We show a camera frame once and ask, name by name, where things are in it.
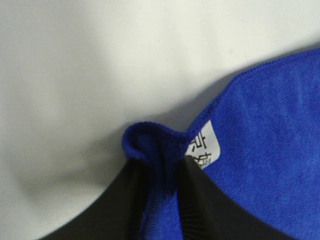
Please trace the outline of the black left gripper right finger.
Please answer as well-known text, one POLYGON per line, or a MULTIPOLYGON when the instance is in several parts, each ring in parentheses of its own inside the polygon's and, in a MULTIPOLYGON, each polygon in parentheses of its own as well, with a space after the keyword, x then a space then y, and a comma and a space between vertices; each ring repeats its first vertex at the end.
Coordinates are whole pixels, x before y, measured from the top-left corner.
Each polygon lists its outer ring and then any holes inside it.
POLYGON ((223 154, 207 170, 190 155, 177 164, 185 240, 317 240, 317 157, 223 154))

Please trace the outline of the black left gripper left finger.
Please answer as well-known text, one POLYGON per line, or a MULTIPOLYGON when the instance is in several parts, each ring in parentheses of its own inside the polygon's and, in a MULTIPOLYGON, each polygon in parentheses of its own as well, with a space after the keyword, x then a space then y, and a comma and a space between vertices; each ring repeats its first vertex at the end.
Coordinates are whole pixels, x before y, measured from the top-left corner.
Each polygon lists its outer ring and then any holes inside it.
POLYGON ((138 240, 148 195, 146 166, 128 161, 97 200, 44 239, 138 240))

